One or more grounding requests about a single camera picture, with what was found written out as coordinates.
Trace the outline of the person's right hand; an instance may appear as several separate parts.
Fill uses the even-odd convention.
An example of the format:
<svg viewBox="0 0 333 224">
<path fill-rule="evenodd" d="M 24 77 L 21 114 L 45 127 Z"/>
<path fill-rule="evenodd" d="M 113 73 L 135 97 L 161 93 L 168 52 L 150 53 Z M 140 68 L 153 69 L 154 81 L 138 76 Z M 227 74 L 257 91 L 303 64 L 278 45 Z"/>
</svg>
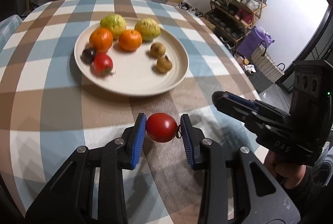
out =
<svg viewBox="0 0 333 224">
<path fill-rule="evenodd" d="M 287 189 L 297 187 L 307 172 L 306 165 L 285 163 L 272 151 L 268 151 L 263 164 L 272 176 L 284 178 L 284 187 Z"/>
</svg>

